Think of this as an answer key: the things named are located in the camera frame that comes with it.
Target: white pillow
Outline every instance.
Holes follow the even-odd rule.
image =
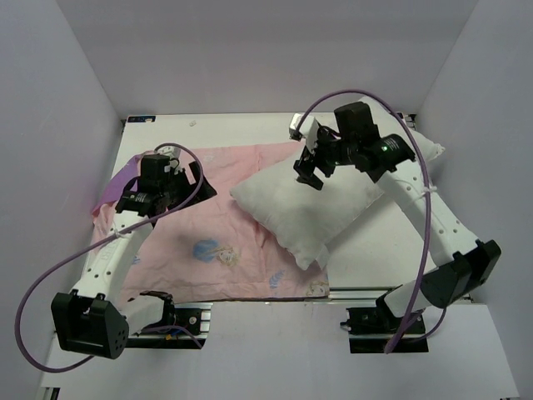
[[[397,133],[411,145],[398,121],[378,102],[368,97],[361,101],[370,106],[382,137]],[[332,114],[319,117],[319,122],[336,129]],[[416,131],[412,133],[426,161],[444,151],[440,144]],[[298,183],[292,166],[300,156],[301,150],[287,160],[261,170],[235,186],[230,194],[240,208],[272,232],[278,243],[294,255],[298,267],[306,270],[316,260],[324,268],[329,259],[326,244],[383,192],[353,166],[337,167],[330,178],[325,178],[316,169],[315,174],[324,182],[321,191]]]

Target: cable clip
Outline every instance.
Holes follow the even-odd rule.
[[[422,194],[434,193],[436,192],[436,186],[430,185],[429,187],[425,186],[422,188]]]
[[[127,233],[120,233],[119,231],[116,231],[114,236],[117,239],[125,239],[127,238]]]

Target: white backdrop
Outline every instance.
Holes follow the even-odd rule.
[[[0,2],[0,71],[0,397],[26,400],[40,374],[15,344],[18,302],[46,269],[88,244],[120,121],[53,0]],[[80,267],[52,275],[23,315],[23,337],[42,362],[50,303]]]
[[[417,111],[476,4],[57,2],[122,118],[292,112],[347,87],[373,90],[399,109]]]
[[[491,310],[521,398],[533,399],[531,170],[533,2],[480,0],[422,106],[446,147],[442,196],[502,256],[476,294]]]

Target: cartoon print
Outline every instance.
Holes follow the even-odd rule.
[[[232,246],[220,246],[216,240],[208,239],[197,242],[192,247],[192,256],[204,263],[210,263],[215,258],[222,265],[235,267],[241,256]]]
[[[306,296],[321,297],[327,295],[327,282],[313,281],[309,284]]]
[[[241,257],[235,250],[233,250],[233,247],[231,246],[224,246],[218,248],[218,254],[217,254],[217,260],[222,265],[227,265],[228,267],[235,267],[239,263],[239,259]]]
[[[280,281],[283,278],[283,275],[285,275],[285,271],[281,270],[281,271],[276,272],[274,275],[270,277],[270,279],[268,280],[270,289],[277,289],[277,286],[280,284]]]

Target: white table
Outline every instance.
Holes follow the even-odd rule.
[[[428,325],[440,310],[426,312]],[[350,354],[344,305],[223,302],[198,350],[127,349],[73,372],[44,374],[60,400],[498,400],[517,396],[484,305],[455,305],[430,351]],[[78,354],[52,344],[48,365]]]
[[[283,142],[290,117],[157,116],[155,122],[128,123],[114,172],[132,155],[163,142],[189,148]],[[318,117],[324,123],[333,120],[331,114]],[[421,240],[395,204],[382,199],[373,208],[350,226],[349,241],[331,244],[332,288],[385,288],[415,276]],[[386,218],[376,223],[376,215]],[[354,238],[359,249],[355,258],[346,248],[354,245]],[[61,388],[60,400],[497,400],[518,395],[485,305],[450,307],[441,329],[429,340],[429,353],[389,356],[350,354],[347,333],[339,328],[350,306],[216,303],[201,351],[128,349],[117,360],[93,359],[73,372],[43,374],[41,386]],[[434,324],[439,314],[428,309],[426,324]],[[49,366],[79,359],[78,354],[63,352],[54,339]]]
[[[287,142],[292,115],[164,115],[154,122],[129,122],[113,173],[133,155],[164,142],[190,149]],[[314,115],[321,123],[336,127],[332,113]],[[392,288],[416,276],[422,240],[398,206],[382,197],[328,247],[331,288]],[[434,266],[429,260],[426,269]]]

